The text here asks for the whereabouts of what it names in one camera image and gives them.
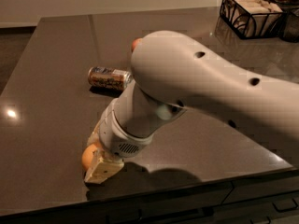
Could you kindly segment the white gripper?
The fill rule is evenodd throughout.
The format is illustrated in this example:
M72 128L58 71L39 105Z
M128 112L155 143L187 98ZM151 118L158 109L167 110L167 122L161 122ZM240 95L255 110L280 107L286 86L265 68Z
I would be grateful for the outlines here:
M151 143L153 135L139 138L127 133L116 118L116 103L117 100L113 99L107 106L89 136L87 146L96 145L99 147L101 142L111 154L122 158L131 158ZM113 158L109 153L97 149L93 153L93 160L86 171L84 182L101 184L119 172L123 166L122 159Z

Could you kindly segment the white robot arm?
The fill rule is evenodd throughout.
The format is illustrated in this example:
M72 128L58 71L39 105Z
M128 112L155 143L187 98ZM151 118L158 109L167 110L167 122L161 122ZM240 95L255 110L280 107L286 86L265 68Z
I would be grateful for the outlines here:
M225 123L296 166L299 87L232 64L192 38L158 31L135 45L133 81L97 122L82 155L85 182L100 184L154 133L188 109Z

